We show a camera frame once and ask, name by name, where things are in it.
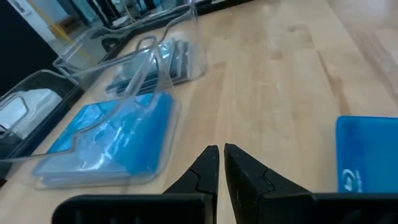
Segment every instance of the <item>white object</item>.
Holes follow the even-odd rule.
[[[0,102],[0,125],[25,139],[61,102],[49,89],[20,91]]]

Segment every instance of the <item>blue plastic item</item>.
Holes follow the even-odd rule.
[[[79,129],[99,121],[117,103],[113,100],[82,107],[47,153],[68,150]],[[166,92],[153,99],[152,93],[127,99],[110,119],[82,134],[74,152],[45,158],[32,175],[43,177],[45,185],[57,185],[153,174],[173,103]]]
[[[398,118],[340,116],[339,192],[398,192]]]

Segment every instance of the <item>wooden table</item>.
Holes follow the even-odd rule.
[[[160,193],[207,145],[222,152],[226,142],[311,191],[336,191],[336,118],[398,115],[397,10],[393,0],[258,0],[202,16],[209,67],[177,87],[166,170],[132,187],[38,191],[12,178],[0,223],[50,223],[74,195]],[[220,162],[218,222],[234,223]]]

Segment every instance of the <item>white logo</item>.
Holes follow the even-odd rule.
[[[343,170],[343,178],[345,179],[344,188],[349,191],[362,192],[362,180],[359,171],[356,170],[355,174],[349,169]]]
[[[343,178],[346,179],[346,183],[344,185],[344,188],[348,190],[349,192],[353,190],[353,182],[355,180],[355,176],[353,171],[349,169],[343,170]]]

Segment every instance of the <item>transparent plastic container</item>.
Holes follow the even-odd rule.
[[[196,0],[195,2],[208,2],[211,4],[211,1],[207,0]],[[123,25],[124,26],[131,26],[131,24],[134,24],[135,26],[139,24],[143,24],[149,21],[154,21],[158,20],[160,18],[165,18],[170,16],[171,14],[174,14],[178,11],[185,12],[186,7],[191,3],[191,1],[188,0],[181,0],[181,1],[168,1],[168,0],[161,0],[159,1],[158,5],[155,7],[155,9],[151,10],[149,13],[145,13],[141,15],[141,18],[133,18],[134,21],[131,20],[131,13],[129,16],[129,20],[126,21]]]
[[[155,88],[140,93],[154,62]],[[86,93],[57,128],[32,155],[2,160],[19,167],[12,178],[39,189],[153,179],[168,161],[180,112],[165,66],[154,42],[142,57],[111,60],[77,74]],[[121,73],[134,73],[123,93],[106,91]]]
[[[66,47],[63,54],[54,61],[54,66],[74,83],[78,83],[81,77],[77,73],[114,60],[115,57],[141,57],[147,50],[145,46],[153,39],[157,40],[174,84],[205,74],[206,54],[198,34],[197,12],[193,1],[186,1],[176,8],[118,30],[92,28],[79,36],[75,44]],[[118,85],[123,78],[115,77],[113,86]],[[149,73],[143,88],[153,88],[156,79],[155,75]]]

